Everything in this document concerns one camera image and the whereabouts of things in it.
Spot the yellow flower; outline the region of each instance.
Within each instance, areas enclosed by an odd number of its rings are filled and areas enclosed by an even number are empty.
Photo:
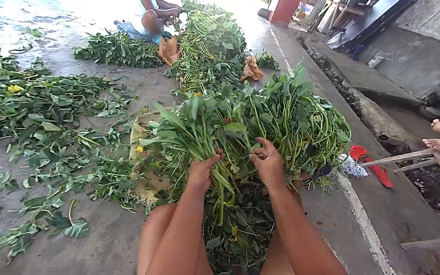
[[[7,95],[14,95],[19,94],[21,91],[23,91],[23,88],[18,85],[10,85],[8,87],[8,90],[6,91]]]

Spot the bundle of greens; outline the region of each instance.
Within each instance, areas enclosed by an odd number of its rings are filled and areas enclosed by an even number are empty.
[[[262,53],[256,54],[256,63],[259,68],[269,68],[273,70],[279,70],[279,64],[274,57],[263,50]]]
[[[262,91],[245,82],[230,116],[237,143],[247,147],[257,136],[272,141],[285,160],[288,182],[308,175],[327,163],[337,166],[339,155],[350,141],[344,117],[325,99],[312,93],[312,83],[304,82],[301,63],[293,76],[273,74]]]
[[[274,75],[261,91],[248,82],[241,91],[223,84],[217,92],[187,94],[175,112],[158,105],[162,120],[150,123],[149,138],[139,140],[152,156],[140,166],[141,172],[152,169],[171,181],[171,187],[159,193],[158,204],[179,200],[192,157],[211,157],[213,146],[224,150],[224,162],[212,169],[203,219],[215,273],[232,272],[235,266],[259,267],[271,238],[273,213],[248,158],[259,146],[256,137],[264,136],[278,148],[289,186],[303,172],[313,174],[327,162],[339,164],[350,138],[349,126],[330,103],[312,93],[312,84],[303,76],[298,66],[293,76]],[[326,188],[323,181],[310,184]]]
[[[157,68],[162,60],[157,56],[158,47],[143,40],[133,40],[123,32],[107,35],[89,34],[88,45],[74,50],[75,59],[93,60],[97,64]]]
[[[178,37],[181,58],[174,61],[166,76],[180,80],[178,93],[217,91],[222,82],[239,83],[243,74],[245,40],[232,13],[216,6],[185,2],[199,7],[188,13],[184,30]]]
[[[0,174],[0,191],[15,191],[21,187],[33,188],[48,184],[49,195],[22,198],[21,213],[31,213],[20,227],[0,237],[0,249],[10,246],[11,260],[33,241],[41,230],[53,229],[54,234],[64,231],[69,237],[86,236],[88,223],[72,220],[70,212],[63,217],[59,208],[64,204],[62,195],[70,190],[82,192],[85,185],[96,191],[94,199],[117,199],[126,209],[138,201],[128,198],[128,190],[135,186],[130,178],[131,164],[123,158],[127,143],[121,138],[119,120],[107,130],[80,129],[80,116],[117,117],[129,103],[124,91],[134,91],[125,85],[112,85],[102,78],[85,75],[53,77],[41,61],[32,68],[20,71],[14,56],[0,56],[0,138],[13,138],[8,145],[9,161],[24,157],[33,174],[22,183],[10,178],[10,172]],[[109,99],[102,98],[109,94]],[[83,169],[90,172],[80,173]]]

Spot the white painted line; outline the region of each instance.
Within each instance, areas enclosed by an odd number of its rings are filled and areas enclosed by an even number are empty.
[[[368,248],[370,249],[376,264],[381,268],[383,274],[396,275],[395,270],[393,270],[391,267],[390,261],[383,250],[381,241],[379,240],[375,229],[371,225],[368,215],[366,215],[366,211],[364,210],[358,195],[352,188],[351,182],[341,172],[336,172],[335,178],[343,188],[344,195],[351,205],[352,213],[354,216],[356,216],[356,221],[359,224],[359,228],[361,229],[361,232],[368,243]]]
[[[267,23],[268,24],[268,26],[269,26],[269,29],[271,30],[271,34],[273,35],[273,37],[274,37],[274,42],[276,42],[276,45],[278,45],[278,48],[279,48],[279,50],[280,50],[280,52],[281,52],[281,55],[282,55],[282,57],[284,58],[284,61],[286,62],[286,66],[288,67],[288,73],[290,73],[290,75],[293,75],[294,73],[293,73],[293,69],[291,68],[291,66],[290,66],[290,64],[288,63],[288,59],[286,58],[286,56],[284,55],[284,53],[283,53],[283,50],[281,50],[281,45],[280,45],[280,43],[279,43],[279,41],[278,41],[278,38],[276,37],[276,35],[274,35],[274,31],[273,31],[273,29],[271,28],[271,23]]]

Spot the red pillar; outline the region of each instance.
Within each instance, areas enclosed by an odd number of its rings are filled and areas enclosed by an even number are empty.
[[[280,23],[282,25],[288,25],[291,20],[291,15],[296,11],[298,5],[300,4],[300,0],[279,0],[274,11],[271,12],[271,16],[269,17],[269,22],[271,23]]]

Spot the red flip-flop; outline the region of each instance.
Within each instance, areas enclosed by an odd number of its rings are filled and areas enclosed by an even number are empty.
[[[365,158],[365,162],[373,161],[370,158]],[[386,188],[392,188],[393,184],[388,179],[388,172],[383,166],[369,166],[370,170],[375,174],[376,178],[378,178],[379,182]]]
[[[353,159],[358,160],[359,158],[365,157],[366,153],[368,153],[366,148],[362,146],[354,145],[353,147],[351,147],[351,151],[349,152],[349,155],[351,155]]]

